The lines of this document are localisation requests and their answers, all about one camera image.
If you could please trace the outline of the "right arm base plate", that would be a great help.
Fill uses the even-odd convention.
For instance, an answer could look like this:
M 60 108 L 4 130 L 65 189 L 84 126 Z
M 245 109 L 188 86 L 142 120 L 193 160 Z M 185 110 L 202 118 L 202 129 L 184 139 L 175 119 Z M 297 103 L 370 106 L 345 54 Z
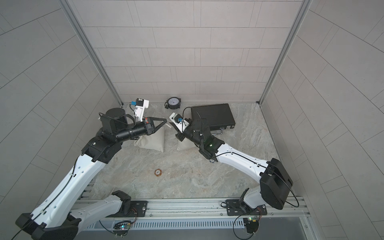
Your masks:
M 240 203 L 239 200 L 225 200 L 224 202 L 221 202 L 221 207 L 227 211 L 228 216 L 266 216 L 268 214 L 265 205 L 252 209 L 245 203 Z

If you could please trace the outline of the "cream cloth soil bag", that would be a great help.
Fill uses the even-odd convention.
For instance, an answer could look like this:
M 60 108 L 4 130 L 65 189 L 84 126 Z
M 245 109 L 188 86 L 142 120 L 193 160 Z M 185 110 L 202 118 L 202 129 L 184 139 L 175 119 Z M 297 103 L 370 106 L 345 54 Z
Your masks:
M 192 141 L 185 138 L 182 142 L 178 141 L 177 151 L 188 150 L 195 147 L 196 145 Z

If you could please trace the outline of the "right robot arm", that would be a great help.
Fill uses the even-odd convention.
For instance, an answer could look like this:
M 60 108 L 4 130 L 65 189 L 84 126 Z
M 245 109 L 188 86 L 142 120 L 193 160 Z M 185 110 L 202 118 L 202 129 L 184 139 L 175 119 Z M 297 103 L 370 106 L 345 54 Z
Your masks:
M 272 158 L 261 160 L 236 150 L 211 134 L 203 120 L 191 121 L 176 114 L 170 117 L 177 130 L 179 141 L 188 139 L 199 148 L 206 159 L 227 164 L 254 179 L 259 186 L 246 189 L 237 206 L 243 213 L 249 213 L 262 205 L 282 210 L 291 192 L 293 181 L 282 163 Z

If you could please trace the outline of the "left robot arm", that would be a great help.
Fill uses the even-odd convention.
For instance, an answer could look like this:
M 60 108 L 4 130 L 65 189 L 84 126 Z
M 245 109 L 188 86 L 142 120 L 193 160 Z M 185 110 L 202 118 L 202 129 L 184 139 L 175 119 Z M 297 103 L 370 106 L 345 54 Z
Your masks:
M 102 128 L 82 149 L 72 169 L 42 204 L 16 220 L 16 225 L 32 239 L 73 240 L 80 231 L 105 217 L 137 217 L 131 197 L 123 191 L 115 191 L 106 199 L 80 210 L 72 211 L 72 207 L 91 180 L 121 150 L 124 141 L 154 134 L 167 120 L 141 117 L 136 122 L 121 108 L 99 115 Z

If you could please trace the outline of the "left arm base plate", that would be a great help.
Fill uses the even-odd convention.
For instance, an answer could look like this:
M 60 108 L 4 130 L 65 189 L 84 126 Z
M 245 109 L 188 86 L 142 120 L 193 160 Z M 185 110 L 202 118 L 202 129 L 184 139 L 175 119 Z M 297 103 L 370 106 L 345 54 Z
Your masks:
M 134 218 L 144 217 L 148 207 L 148 201 L 130 201 L 123 203 L 119 211 L 109 215 L 108 218 Z

